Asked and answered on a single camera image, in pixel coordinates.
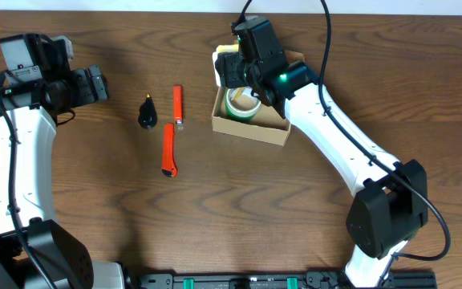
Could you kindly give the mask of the yellow white square packet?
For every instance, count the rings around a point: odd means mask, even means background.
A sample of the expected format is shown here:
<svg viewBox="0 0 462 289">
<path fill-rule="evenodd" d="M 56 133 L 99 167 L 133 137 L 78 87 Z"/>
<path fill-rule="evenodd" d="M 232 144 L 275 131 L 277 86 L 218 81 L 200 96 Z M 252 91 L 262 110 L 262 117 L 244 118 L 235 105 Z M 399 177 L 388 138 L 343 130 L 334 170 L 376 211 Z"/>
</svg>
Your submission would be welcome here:
<svg viewBox="0 0 462 289">
<path fill-rule="evenodd" d="M 238 52 L 238 51 L 239 51 L 239 44 L 235 43 L 232 45 L 219 45 L 216 48 L 216 50 L 212 53 L 213 70 L 215 74 L 216 84 L 218 87 L 221 87 L 221 78 L 217 71 L 217 65 L 216 65 L 218 55 L 221 53 L 225 53 L 225 52 Z"/>
</svg>

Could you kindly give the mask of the white tape roll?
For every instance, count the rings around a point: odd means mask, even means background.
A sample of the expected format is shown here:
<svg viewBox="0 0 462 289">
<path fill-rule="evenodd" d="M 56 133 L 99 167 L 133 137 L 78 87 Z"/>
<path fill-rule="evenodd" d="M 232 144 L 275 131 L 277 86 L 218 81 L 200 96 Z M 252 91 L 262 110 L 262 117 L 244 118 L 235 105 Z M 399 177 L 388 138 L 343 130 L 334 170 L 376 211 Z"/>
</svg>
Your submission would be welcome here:
<svg viewBox="0 0 462 289">
<path fill-rule="evenodd" d="M 225 93 L 225 103 L 231 103 L 234 107 L 241 110 L 249 110 L 261 101 L 254 95 L 252 88 L 229 88 Z"/>
</svg>

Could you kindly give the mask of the green tape roll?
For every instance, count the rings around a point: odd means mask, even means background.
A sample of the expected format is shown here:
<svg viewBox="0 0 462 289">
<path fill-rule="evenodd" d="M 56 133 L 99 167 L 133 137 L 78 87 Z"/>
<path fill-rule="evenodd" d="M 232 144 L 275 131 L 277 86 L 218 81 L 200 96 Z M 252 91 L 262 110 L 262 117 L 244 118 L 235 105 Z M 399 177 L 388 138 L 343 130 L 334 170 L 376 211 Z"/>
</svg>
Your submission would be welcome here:
<svg viewBox="0 0 462 289">
<path fill-rule="evenodd" d="M 257 112 L 260 110 L 261 105 L 258 104 L 249 110 L 241 110 L 234 107 L 231 103 L 225 104 L 225 110 L 229 118 L 236 121 L 250 121 L 252 120 Z"/>
</svg>

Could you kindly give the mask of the small orange lighter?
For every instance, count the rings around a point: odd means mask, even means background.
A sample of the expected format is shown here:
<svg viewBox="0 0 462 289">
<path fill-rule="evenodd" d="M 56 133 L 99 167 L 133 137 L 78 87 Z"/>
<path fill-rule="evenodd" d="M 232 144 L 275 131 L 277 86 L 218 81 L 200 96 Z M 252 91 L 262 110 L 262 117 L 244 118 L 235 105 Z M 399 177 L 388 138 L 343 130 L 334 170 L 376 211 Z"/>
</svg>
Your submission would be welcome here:
<svg viewBox="0 0 462 289">
<path fill-rule="evenodd" d="M 173 112 L 177 124 L 183 124 L 183 88 L 180 85 L 173 87 Z"/>
</svg>

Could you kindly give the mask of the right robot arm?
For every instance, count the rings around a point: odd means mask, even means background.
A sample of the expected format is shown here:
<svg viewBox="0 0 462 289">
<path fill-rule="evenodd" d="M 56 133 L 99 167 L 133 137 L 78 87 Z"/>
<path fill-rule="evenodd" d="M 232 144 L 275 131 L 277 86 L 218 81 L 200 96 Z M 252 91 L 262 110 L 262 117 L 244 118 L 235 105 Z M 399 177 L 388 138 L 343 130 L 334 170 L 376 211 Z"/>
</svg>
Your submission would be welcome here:
<svg viewBox="0 0 462 289">
<path fill-rule="evenodd" d="M 308 288 L 433 288 L 428 272 L 394 272 L 393 262 L 428 223 L 427 174 L 400 162 L 366 136 L 338 107 L 320 75 L 290 62 L 267 18 L 241 16 L 236 46 L 213 53 L 217 84 L 244 88 L 299 128 L 336 168 L 353 196 L 346 227 L 355 248 L 342 271 L 310 272 Z"/>
</svg>

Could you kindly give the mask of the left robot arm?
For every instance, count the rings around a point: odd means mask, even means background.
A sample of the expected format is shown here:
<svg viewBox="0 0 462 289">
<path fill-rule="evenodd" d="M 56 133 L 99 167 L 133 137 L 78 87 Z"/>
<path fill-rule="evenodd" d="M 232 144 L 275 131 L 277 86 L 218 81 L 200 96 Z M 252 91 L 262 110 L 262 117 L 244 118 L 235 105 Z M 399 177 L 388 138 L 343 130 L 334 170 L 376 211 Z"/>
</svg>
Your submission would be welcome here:
<svg viewBox="0 0 462 289">
<path fill-rule="evenodd" d="M 0 288 L 125 288 L 59 225 L 51 184 L 58 115 L 107 99 L 98 66 L 0 73 Z"/>
</svg>

